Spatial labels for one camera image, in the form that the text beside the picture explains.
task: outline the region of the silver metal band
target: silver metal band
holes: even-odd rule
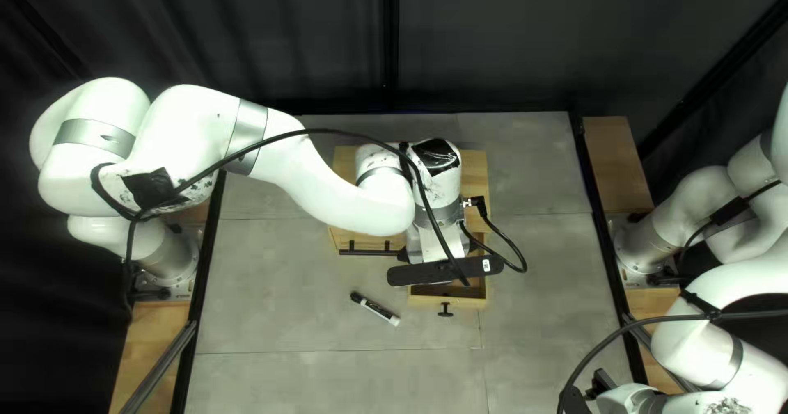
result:
[[[731,380],[734,379],[739,368],[741,368],[742,360],[744,359],[744,346],[738,337],[732,335],[731,339],[734,341],[734,350],[731,353],[731,361],[728,362],[727,367],[727,374],[729,377],[726,379],[714,380],[714,382],[701,387],[702,389],[707,391],[719,391],[720,389],[723,389],[728,385],[728,383],[731,382]]]
[[[128,131],[103,121],[71,118],[57,130],[53,145],[83,144],[104,149],[126,158],[132,152],[135,137]]]
[[[361,174],[361,177],[359,177],[359,180],[355,181],[355,185],[359,186],[361,184],[361,182],[363,182],[364,180],[367,179],[367,177],[374,176],[375,174],[380,174],[380,173],[384,173],[384,172],[398,174],[400,176],[405,177],[404,174],[402,174],[402,171],[397,169],[397,168],[394,168],[394,167],[377,167],[377,168],[372,168],[372,169],[368,170],[364,174]]]
[[[230,137],[230,145],[228,145],[224,156],[229,156],[233,152],[240,151],[244,147],[262,140],[263,134],[266,133],[267,123],[268,108],[262,107],[257,103],[241,100],[241,103],[238,105],[236,125],[232,129],[232,136]],[[259,153],[260,148],[257,148],[224,165],[224,168],[231,173],[248,176],[254,167],[254,163],[257,162]]]
[[[459,218],[463,217],[463,201],[461,197],[457,197],[453,203],[448,204],[442,208],[433,208],[433,215],[439,224],[451,225]],[[416,205],[416,215],[413,217],[413,223],[421,228],[432,228],[429,223],[429,216],[426,209]]]

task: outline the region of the black knob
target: black knob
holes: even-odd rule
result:
[[[448,302],[443,302],[442,305],[444,306],[444,310],[439,312],[438,315],[441,317],[454,317],[454,313],[448,311]]]

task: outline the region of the black metal frame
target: black metal frame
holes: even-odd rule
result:
[[[208,218],[205,222],[205,230],[202,233],[202,246],[199,250],[199,261],[197,263],[197,277],[195,278],[195,288],[192,293],[192,306],[189,308],[189,322],[195,322],[196,328],[194,336],[183,348],[181,362],[178,364],[178,374],[175,378],[175,388],[172,390],[172,405],[170,414],[183,414],[186,409],[186,395],[189,390],[189,382],[192,378],[192,365],[194,364],[197,346],[197,334],[199,333],[199,320],[202,316],[202,306],[205,304],[205,291],[208,286],[208,275],[211,272],[211,257],[213,256],[213,242],[216,240],[216,228],[219,225],[219,212],[222,210],[222,196],[224,195],[224,179],[227,173],[219,170],[216,176],[216,184],[211,195],[211,205],[208,208]]]
[[[610,285],[610,292],[613,296],[613,305],[616,307],[618,324],[624,326],[626,323],[623,315],[629,314],[630,306],[626,301],[624,286],[618,274],[618,262],[616,261],[616,249],[613,248],[613,239],[607,231],[607,220],[605,211],[602,208],[602,200],[599,189],[596,188],[596,179],[591,168],[591,157],[589,157],[588,147],[586,146],[586,128],[583,119],[576,111],[570,111],[569,120],[572,125],[572,136],[575,137],[575,149],[577,160],[580,162],[580,171],[583,177],[583,184],[586,187],[586,196],[591,204],[591,217],[596,238],[599,241],[599,248],[602,251],[602,260],[605,262],[605,272],[607,273],[607,283]],[[640,348],[637,346],[637,339],[627,333],[623,336],[626,358],[630,362],[630,372],[635,383],[648,384],[645,375],[643,358],[640,355]]]

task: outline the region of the gray tile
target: gray tile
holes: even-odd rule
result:
[[[555,412],[566,379],[584,358],[588,342],[534,342],[531,346],[485,347],[485,381],[490,414]],[[591,386],[593,371],[604,368],[617,383],[631,382],[623,343],[608,346],[582,372],[576,386]],[[594,411],[596,405],[589,403]]]
[[[481,351],[198,354],[186,412],[486,414]]]
[[[307,128],[337,128],[386,142],[414,142],[429,137],[453,142],[461,137],[456,114],[303,115],[298,119]],[[317,140],[327,138],[320,136]],[[345,137],[332,140],[339,144],[359,142]]]
[[[408,308],[388,257],[338,256],[314,219],[221,220],[199,352],[456,348],[481,345],[475,311]],[[399,327],[350,301],[353,289],[401,315]]]
[[[480,314],[485,347],[602,339],[616,327],[590,215],[496,215],[494,222],[520,248],[529,269],[488,278],[491,297]],[[516,261],[498,236],[488,235],[488,242]]]
[[[311,217],[284,189],[267,181],[227,173],[220,218]]]
[[[458,114],[462,136],[487,150],[492,214],[589,212],[564,112]]]

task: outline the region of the wooden drawer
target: wooden drawer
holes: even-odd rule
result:
[[[484,233],[474,233],[474,237],[485,242]],[[468,254],[481,256],[484,251],[477,249]],[[484,309],[487,306],[489,291],[484,277],[469,278],[470,286],[463,286],[459,280],[448,285],[413,285],[408,287],[408,306],[415,308],[443,309],[442,304],[448,303],[448,311],[453,309]]]

